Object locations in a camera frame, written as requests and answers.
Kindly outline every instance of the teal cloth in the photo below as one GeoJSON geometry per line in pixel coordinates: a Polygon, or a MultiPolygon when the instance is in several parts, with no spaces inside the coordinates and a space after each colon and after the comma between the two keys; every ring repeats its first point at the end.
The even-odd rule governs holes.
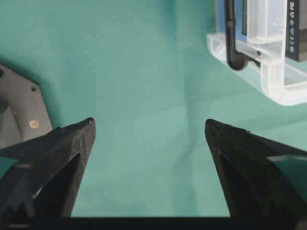
{"type": "Polygon", "coordinates": [[[307,156],[275,156],[268,157],[285,178],[290,181],[293,188],[307,201],[307,156]]]}
{"type": "Polygon", "coordinates": [[[0,62],[39,82],[53,127],[96,119],[74,216],[228,216],[214,118],[307,149],[282,107],[210,55],[213,0],[3,0],[0,62]]]}
{"type": "Polygon", "coordinates": [[[17,162],[16,159],[0,157],[0,179],[10,169],[10,167],[17,162]]]}

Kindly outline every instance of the transparent plastic box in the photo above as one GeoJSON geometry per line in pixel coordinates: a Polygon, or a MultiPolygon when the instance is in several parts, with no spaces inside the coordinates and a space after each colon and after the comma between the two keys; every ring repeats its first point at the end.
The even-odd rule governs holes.
{"type": "MultiPolygon", "coordinates": [[[[219,13],[216,10],[217,32],[207,35],[208,49],[227,65],[219,13]]],[[[236,48],[259,61],[261,67],[249,62],[236,74],[278,104],[306,103],[307,62],[285,57],[287,0],[247,0],[247,15],[247,42],[237,40],[236,48]]]]}

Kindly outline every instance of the black tube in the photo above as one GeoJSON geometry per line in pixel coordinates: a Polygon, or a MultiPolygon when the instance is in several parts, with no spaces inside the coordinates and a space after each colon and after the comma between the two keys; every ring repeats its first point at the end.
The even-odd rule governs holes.
{"type": "Polygon", "coordinates": [[[249,61],[255,62],[260,67],[260,62],[236,50],[235,0],[224,0],[224,7],[227,63],[229,67],[233,70],[242,70],[249,61]]]}

